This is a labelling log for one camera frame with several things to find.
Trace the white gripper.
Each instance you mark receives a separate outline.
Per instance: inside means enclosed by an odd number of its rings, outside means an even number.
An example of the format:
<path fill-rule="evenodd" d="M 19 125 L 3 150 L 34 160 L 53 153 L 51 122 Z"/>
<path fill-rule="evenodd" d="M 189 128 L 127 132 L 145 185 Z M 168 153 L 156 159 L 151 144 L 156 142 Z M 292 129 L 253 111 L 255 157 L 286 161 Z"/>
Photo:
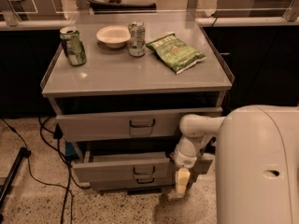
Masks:
<path fill-rule="evenodd" d="M 179 198 L 185 195 L 187 185 L 190 179 L 190 171 L 197 161 L 197 153 L 192 149 L 183 149 L 176 147 L 171 153 L 171 158 L 179 168 L 175 174 L 176 194 Z"/>

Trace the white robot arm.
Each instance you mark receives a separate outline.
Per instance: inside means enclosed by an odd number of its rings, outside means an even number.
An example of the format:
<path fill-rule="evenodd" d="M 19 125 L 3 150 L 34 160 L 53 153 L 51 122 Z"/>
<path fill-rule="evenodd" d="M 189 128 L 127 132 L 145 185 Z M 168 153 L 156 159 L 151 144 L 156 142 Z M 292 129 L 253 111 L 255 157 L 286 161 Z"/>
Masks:
<path fill-rule="evenodd" d="M 172 154 L 177 196 L 216 139 L 217 224 L 299 224 L 299 108 L 248 105 L 225 117 L 186 115 Z"/>

